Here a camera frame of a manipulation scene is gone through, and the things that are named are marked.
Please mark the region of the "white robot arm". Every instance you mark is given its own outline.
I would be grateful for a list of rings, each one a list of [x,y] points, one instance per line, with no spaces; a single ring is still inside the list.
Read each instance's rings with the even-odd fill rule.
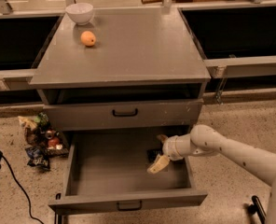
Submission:
[[[276,154],[229,139],[207,125],[195,125],[190,133],[168,137],[158,136],[162,154],[148,167],[150,174],[163,170],[171,161],[187,156],[220,153],[241,168],[271,186],[269,205],[264,224],[276,224]]]

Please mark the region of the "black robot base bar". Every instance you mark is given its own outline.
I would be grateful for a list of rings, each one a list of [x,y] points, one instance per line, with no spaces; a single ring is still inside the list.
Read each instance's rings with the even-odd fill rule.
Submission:
[[[257,214],[261,224],[265,224],[266,223],[266,212],[265,212],[259,198],[256,195],[254,195],[251,197],[251,200],[252,200],[252,203],[247,207],[247,212],[250,215]]]

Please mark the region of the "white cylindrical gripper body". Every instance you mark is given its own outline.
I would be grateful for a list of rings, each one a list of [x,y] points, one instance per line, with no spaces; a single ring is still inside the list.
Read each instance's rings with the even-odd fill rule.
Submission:
[[[165,137],[161,143],[163,144],[163,154],[171,161],[179,161],[195,151],[195,146],[191,143],[189,134]]]

